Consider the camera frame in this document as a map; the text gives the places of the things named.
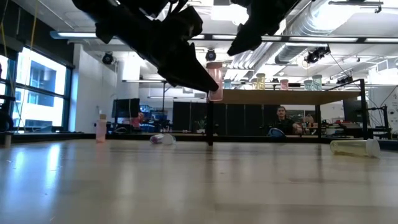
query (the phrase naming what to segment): pink bottle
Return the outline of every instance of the pink bottle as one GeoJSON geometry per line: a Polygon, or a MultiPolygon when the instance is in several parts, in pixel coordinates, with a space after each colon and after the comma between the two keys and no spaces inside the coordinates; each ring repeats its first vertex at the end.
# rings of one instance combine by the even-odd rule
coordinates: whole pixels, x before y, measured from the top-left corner
{"type": "Polygon", "coordinates": [[[223,74],[221,69],[223,68],[222,62],[208,62],[206,65],[207,71],[214,81],[218,84],[217,91],[209,92],[210,101],[221,101],[223,100],[223,74]]]}
{"type": "Polygon", "coordinates": [[[95,129],[96,142],[105,142],[105,137],[106,137],[106,114],[100,114],[95,129]]]}

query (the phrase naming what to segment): computer monitor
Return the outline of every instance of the computer monitor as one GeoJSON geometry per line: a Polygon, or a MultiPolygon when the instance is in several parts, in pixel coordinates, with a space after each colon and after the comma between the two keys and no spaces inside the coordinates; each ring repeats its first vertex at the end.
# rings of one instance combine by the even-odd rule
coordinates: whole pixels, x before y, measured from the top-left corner
{"type": "Polygon", "coordinates": [[[139,99],[114,100],[113,118],[136,118],[139,112],[139,99]]]}
{"type": "MultiPolygon", "coordinates": [[[[362,104],[360,100],[343,100],[343,108],[345,121],[362,123],[362,104]]],[[[369,123],[369,115],[367,110],[366,116],[369,123]]]]}

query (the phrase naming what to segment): wooden floor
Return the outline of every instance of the wooden floor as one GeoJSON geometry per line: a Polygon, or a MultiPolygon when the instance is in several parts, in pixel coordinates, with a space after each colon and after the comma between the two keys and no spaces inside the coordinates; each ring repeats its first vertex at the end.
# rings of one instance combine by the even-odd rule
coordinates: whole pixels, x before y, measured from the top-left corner
{"type": "Polygon", "coordinates": [[[0,149],[0,223],[398,223],[398,154],[92,140],[0,149]]]}

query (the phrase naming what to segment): man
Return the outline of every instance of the man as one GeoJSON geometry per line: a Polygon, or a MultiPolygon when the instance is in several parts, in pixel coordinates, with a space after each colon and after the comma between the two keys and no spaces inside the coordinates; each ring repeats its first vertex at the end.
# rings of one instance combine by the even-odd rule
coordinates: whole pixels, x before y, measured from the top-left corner
{"type": "Polygon", "coordinates": [[[277,116],[278,120],[274,128],[283,131],[285,134],[302,134],[302,129],[293,120],[286,118],[286,108],[284,106],[278,107],[277,116]]]}

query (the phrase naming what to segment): shelf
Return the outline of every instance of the shelf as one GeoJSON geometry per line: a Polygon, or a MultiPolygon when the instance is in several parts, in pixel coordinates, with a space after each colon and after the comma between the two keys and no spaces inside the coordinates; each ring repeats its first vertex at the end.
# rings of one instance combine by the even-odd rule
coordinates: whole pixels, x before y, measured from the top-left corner
{"type": "Polygon", "coordinates": [[[224,90],[215,103],[245,105],[324,105],[357,98],[359,91],[224,90]]]}

